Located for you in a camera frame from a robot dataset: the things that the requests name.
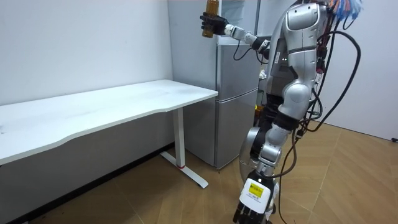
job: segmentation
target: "brown bottle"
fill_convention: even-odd
[[[207,0],[206,12],[210,16],[217,16],[218,4],[219,4],[219,0]],[[204,37],[213,38],[213,31],[211,31],[211,27],[205,26],[201,35]]]

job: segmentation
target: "white table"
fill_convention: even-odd
[[[184,106],[217,96],[196,86],[158,80],[0,106],[0,165],[154,113],[173,111],[176,159],[162,156],[200,186],[208,183],[185,166]]]

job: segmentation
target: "desk leg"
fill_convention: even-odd
[[[191,169],[185,166],[185,145],[184,145],[184,123],[182,108],[173,111],[174,120],[174,141],[175,141],[175,157],[172,157],[167,152],[162,152],[161,155],[178,167],[184,174],[187,174],[202,188],[207,187],[208,182],[201,178],[198,174],[194,173]]]

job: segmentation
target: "silver refrigerator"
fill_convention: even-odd
[[[257,7],[257,1],[248,2]],[[235,61],[235,40],[201,36],[205,7],[206,1],[169,1],[173,73],[177,82],[218,91],[218,97],[183,112],[186,149],[220,169],[239,156],[253,125],[261,65],[253,50]],[[248,48],[241,45],[236,57]]]

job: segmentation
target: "wooden floor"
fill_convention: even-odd
[[[288,224],[398,223],[398,144],[324,125],[297,150],[296,168],[282,179]],[[243,185],[238,160],[217,171],[188,153],[187,165],[206,189],[157,156],[32,223],[232,223]]]

